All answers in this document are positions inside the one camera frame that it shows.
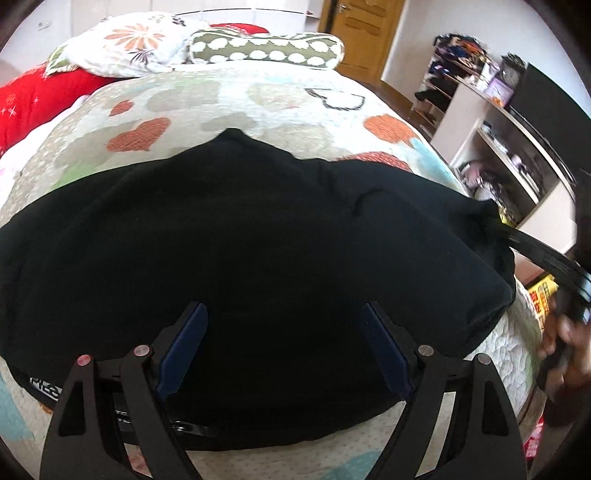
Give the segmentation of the right hand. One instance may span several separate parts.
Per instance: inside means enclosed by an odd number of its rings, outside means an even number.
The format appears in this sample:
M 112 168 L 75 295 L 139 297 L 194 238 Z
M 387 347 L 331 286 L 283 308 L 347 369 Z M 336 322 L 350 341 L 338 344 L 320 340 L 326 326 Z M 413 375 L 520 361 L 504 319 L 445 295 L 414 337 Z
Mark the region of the right hand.
M 561 291 L 551 296 L 538 350 L 543 416 L 552 427 L 572 424 L 590 405 L 590 324 L 572 320 L 563 304 Z

